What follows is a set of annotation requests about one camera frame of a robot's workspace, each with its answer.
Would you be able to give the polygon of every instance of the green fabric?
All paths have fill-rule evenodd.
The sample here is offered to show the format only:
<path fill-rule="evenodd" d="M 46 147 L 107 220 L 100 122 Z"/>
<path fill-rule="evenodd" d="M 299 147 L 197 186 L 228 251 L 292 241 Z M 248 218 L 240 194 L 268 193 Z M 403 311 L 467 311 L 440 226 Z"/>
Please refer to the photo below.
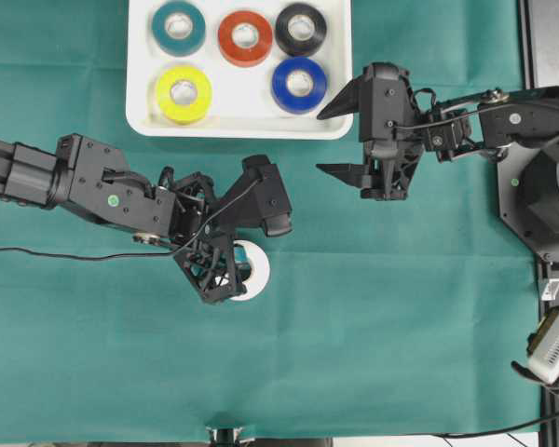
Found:
<path fill-rule="evenodd" d="M 521 87 L 515 0 L 356 0 L 355 72 L 394 61 L 442 98 Z M 0 2 L 0 139 L 71 132 L 223 192 L 265 152 L 294 231 L 265 239 L 266 292 L 203 305 L 171 260 L 0 254 L 0 441 L 205 440 L 205 426 L 300 437 L 468 432 L 539 413 L 510 361 L 537 322 L 532 257 L 497 218 L 494 168 L 426 156 L 410 199 L 374 203 L 314 168 L 339 142 L 147 139 L 125 119 L 126 2 Z M 64 210 L 0 202 L 0 246 L 142 251 Z"/>

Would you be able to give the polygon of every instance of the wire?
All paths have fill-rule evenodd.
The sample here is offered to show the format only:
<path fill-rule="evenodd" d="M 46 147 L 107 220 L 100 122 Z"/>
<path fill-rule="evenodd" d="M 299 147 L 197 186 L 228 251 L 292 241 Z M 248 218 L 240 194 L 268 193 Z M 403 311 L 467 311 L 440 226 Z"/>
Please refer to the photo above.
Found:
<path fill-rule="evenodd" d="M 430 106 L 434 107 L 437 105 L 437 93 L 432 88 L 421 88 L 414 92 L 414 97 L 418 96 L 418 93 L 428 93 L 430 95 Z"/>
<path fill-rule="evenodd" d="M 167 166 L 159 174 L 159 181 L 157 181 L 157 185 L 161 186 L 162 188 L 169 189 L 170 186 L 174 183 L 174 168 Z"/>
<path fill-rule="evenodd" d="M 141 174 L 132 171 L 121 171 L 121 172 L 106 172 L 103 174 L 104 182 L 134 182 L 139 184 L 143 188 L 143 192 L 149 198 L 154 198 L 151 182 L 149 179 Z"/>
<path fill-rule="evenodd" d="M 446 438 L 442 438 L 441 436 L 438 436 L 437 438 L 444 440 L 445 442 L 447 442 L 447 445 L 449 445 L 449 447 L 454 447 L 454 444 L 452 444 L 448 439 Z"/>
<path fill-rule="evenodd" d="M 484 109 L 472 110 L 470 112 L 466 112 L 464 114 L 454 116 L 453 118 L 443 119 L 441 121 L 435 121 L 434 123 L 418 124 L 416 126 L 402 126 L 402 125 L 396 124 L 394 126 L 394 128 L 401 129 L 401 130 L 417 130 L 417 129 L 436 128 L 436 127 L 442 126 L 444 124 L 454 123 L 456 121 L 459 121 L 460 119 L 468 118 L 468 117 L 473 116 L 473 115 L 479 115 L 479 114 L 483 114 L 485 112 L 492 112 L 494 110 L 504 109 L 506 107 L 512 107 L 514 105 L 518 105 L 518 104 L 510 103 L 510 104 L 494 105 L 492 107 L 488 107 L 488 108 L 484 108 Z"/>
<path fill-rule="evenodd" d="M 469 439 L 469 438 L 481 438 L 483 436 L 504 435 L 504 434 L 507 434 L 511 431 L 518 431 L 518 430 L 521 430 L 522 428 L 532 427 L 532 426 L 535 426 L 537 424 L 544 424 L 545 422 L 550 422 L 550 421 L 552 421 L 552 420 L 554 420 L 558 417 L 559 417 L 559 412 L 549 414 L 548 416 L 540 417 L 539 419 L 534 419 L 532 421 L 524 422 L 523 424 L 518 424 L 517 426 L 513 426 L 513 427 L 500 428 L 500 429 L 497 429 L 497 430 L 482 431 L 482 432 L 479 432 L 479 433 L 468 433 L 468 434 L 462 434 L 462 435 L 442 434 L 442 435 L 437 435 L 437 436 L 439 436 L 440 438 L 448 438 L 449 440 L 465 440 L 465 439 Z"/>
<path fill-rule="evenodd" d="M 181 192 L 181 191 L 174 191 L 174 194 L 175 194 L 176 196 L 184 197 L 184 198 L 187 199 L 187 200 L 193 200 L 193 201 L 199 202 L 199 203 L 202 203 L 202 202 L 205 201 L 204 198 L 198 198 L 198 197 L 190 196 L 190 195 L 185 194 L 185 193 L 183 193 L 183 192 Z"/>
<path fill-rule="evenodd" d="M 518 444 L 522 445 L 523 447 L 528 447 L 526 444 L 524 444 L 523 442 L 521 442 L 520 440 L 518 440 L 515 436 L 513 436 L 511 433 L 508 433 L 507 436 L 509 436 L 510 438 L 512 438 L 513 440 L 515 440 Z"/>
<path fill-rule="evenodd" d="M 93 262 L 93 263 L 100 263 L 100 262 L 104 262 L 104 261 L 112 261 L 114 259 L 122 259 L 122 258 L 168 258 L 168 257 L 171 257 L 171 256 L 175 256 L 180 251 L 185 250 L 189 245 L 191 245 L 197 239 L 198 235 L 200 235 L 200 233 L 205 229 L 205 227 L 213 219 L 215 219 L 217 216 L 222 214 L 224 211 L 226 211 L 228 208 L 230 208 L 236 202 L 238 202 L 243 197 L 245 197 L 247 194 L 249 194 L 251 192 L 251 190 L 259 182 L 260 182 L 260 180 L 255 180 L 254 182 L 252 182 L 249 185 L 249 187 L 247 187 L 239 195 L 234 197 L 232 200 L 230 200 L 225 205 L 223 205 L 218 211 L 214 212 L 211 216 L 209 216 L 205 220 L 205 222 L 198 228 L 197 232 L 193 236 L 191 236 L 191 238 L 188 239 L 188 241 L 186 241 L 186 243 L 184 243 L 182 246 L 180 246 L 180 247 L 178 247 L 178 248 L 176 248 L 172 251 L 168 251 L 166 253 L 119 253 L 119 254 L 110 254 L 110 255 L 107 255 L 107 256 L 90 257 L 90 256 L 76 256 L 74 254 L 43 253 L 41 251 L 33 251 L 33 250 L 29 250 L 29 249 L 24 249 L 24 248 L 21 248 L 21 247 L 4 247 L 4 248 L 0 248 L 0 252 L 18 251 L 18 252 L 21 252 L 21 253 L 29 254 L 31 256 L 38 256 L 38 257 L 43 257 L 43 258 L 69 259 L 69 260 L 72 260 L 72 261 L 84 261 L 84 262 Z"/>

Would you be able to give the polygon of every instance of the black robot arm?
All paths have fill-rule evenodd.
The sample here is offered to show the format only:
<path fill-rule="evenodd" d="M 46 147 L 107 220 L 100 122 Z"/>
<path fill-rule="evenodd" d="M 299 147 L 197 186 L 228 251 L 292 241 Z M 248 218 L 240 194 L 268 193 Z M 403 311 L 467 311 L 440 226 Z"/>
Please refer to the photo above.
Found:
<path fill-rule="evenodd" d="M 261 227 L 268 237 L 292 230 L 277 166 L 252 156 L 242 167 L 218 198 L 200 172 L 177 181 L 167 167 L 151 184 L 130 170 L 122 151 L 80 135 L 61 138 L 55 155 L 0 142 L 0 199 L 44 210 L 60 206 L 130 232 L 137 242 L 166 247 L 170 252 L 162 255 L 173 256 L 203 301 L 214 304 L 246 292 L 234 261 L 238 228 Z"/>
<path fill-rule="evenodd" d="M 416 96 L 428 93 L 431 107 L 421 111 Z M 362 198 L 404 200 L 420 158 L 434 152 L 440 162 L 481 154 L 505 158 L 509 146 L 542 149 L 559 162 L 559 87 L 505 93 L 499 89 L 447 102 L 434 91 L 414 91 L 409 72 L 377 62 L 364 69 L 325 109 L 319 119 L 360 114 L 360 165 L 318 165 L 324 172 L 361 189 Z M 480 116 L 484 141 L 470 136 L 470 117 Z"/>

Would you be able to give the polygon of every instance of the yellow tape roll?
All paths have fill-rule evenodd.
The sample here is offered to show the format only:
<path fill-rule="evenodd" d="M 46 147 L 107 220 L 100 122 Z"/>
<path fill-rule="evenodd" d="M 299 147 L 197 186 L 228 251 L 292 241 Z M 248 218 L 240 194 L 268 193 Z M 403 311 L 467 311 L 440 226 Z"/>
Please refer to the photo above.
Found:
<path fill-rule="evenodd" d="M 191 86 L 196 97 L 187 103 L 178 103 L 172 96 L 174 88 Z M 211 105 L 212 89 L 207 76 L 190 65 L 169 69 L 157 81 L 157 103 L 164 115 L 178 124 L 191 124 L 207 115 Z"/>

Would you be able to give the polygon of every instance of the tape roll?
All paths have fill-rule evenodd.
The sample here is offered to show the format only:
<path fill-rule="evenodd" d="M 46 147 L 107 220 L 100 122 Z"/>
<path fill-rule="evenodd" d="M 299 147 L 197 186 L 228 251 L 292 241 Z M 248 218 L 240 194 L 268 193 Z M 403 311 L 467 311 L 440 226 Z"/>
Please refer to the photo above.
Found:
<path fill-rule="evenodd" d="M 264 61 L 273 45 L 273 30 L 261 15 L 238 11 L 222 20 L 217 32 L 224 57 L 238 67 L 253 67 Z"/>
<path fill-rule="evenodd" d="M 311 59 L 288 59 L 276 68 L 271 91 L 283 110 L 295 115 L 305 114 L 323 101 L 327 93 L 327 76 Z"/>
<path fill-rule="evenodd" d="M 212 98 L 207 76 L 191 65 L 169 69 L 157 81 L 157 104 L 163 114 L 178 124 L 204 118 Z"/>
<path fill-rule="evenodd" d="M 290 56 L 312 56 L 327 36 L 327 22 L 311 5 L 294 3 L 276 20 L 278 46 Z"/>
<path fill-rule="evenodd" d="M 151 28 L 157 44 L 172 56 L 188 56 L 205 42 L 205 19 L 187 2 L 170 2 L 158 9 Z"/>
<path fill-rule="evenodd" d="M 231 298 L 232 301 L 249 301 L 261 293 L 269 281 L 271 267 L 265 252 L 256 244 L 248 240 L 236 240 L 234 245 L 244 249 L 244 255 L 251 268 L 251 275 L 242 281 L 246 293 Z"/>

